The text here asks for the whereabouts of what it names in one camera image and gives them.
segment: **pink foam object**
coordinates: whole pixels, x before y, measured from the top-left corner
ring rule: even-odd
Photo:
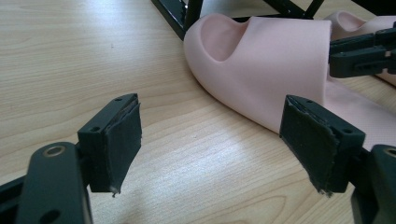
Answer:
[[[184,50],[201,85],[228,107],[279,132],[286,94],[313,100],[352,123],[364,147],[396,146],[396,116],[328,77],[331,23],[220,14],[198,20]]]
[[[335,40],[392,28],[393,23],[396,22],[396,16],[379,16],[370,21],[365,21],[349,12],[336,11],[324,20],[332,22],[332,40]],[[396,76],[387,72],[378,76],[396,86]]]

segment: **light wooden tabletop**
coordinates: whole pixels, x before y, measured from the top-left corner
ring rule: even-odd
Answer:
[[[224,2],[205,1],[204,14],[257,10],[257,1]],[[332,0],[318,19],[336,9],[373,17]],[[396,113],[389,84],[344,83]],[[91,194],[95,223],[353,222],[353,187],[330,199],[318,194],[277,134],[209,95],[149,0],[2,1],[0,184],[25,175],[40,147],[76,143],[83,124],[132,92],[141,102],[143,146],[121,195]]]

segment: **black metal bracket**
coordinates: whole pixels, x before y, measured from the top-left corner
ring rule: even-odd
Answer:
[[[201,17],[204,0],[151,0],[160,10],[163,17],[174,29],[180,39],[189,28]],[[279,12],[278,15],[264,15],[269,17],[312,19],[324,0],[313,0],[306,11],[299,8],[290,0],[263,0]],[[236,21],[246,21],[248,18],[234,18]]]
[[[141,146],[137,94],[112,100],[78,131],[78,143],[37,150],[26,176],[0,186],[0,223],[92,223],[92,192],[120,193]]]
[[[355,186],[356,223],[396,223],[396,147],[362,147],[365,134],[317,103],[288,95],[280,137],[328,196]]]
[[[396,74],[396,28],[334,40],[330,44],[330,76]]]

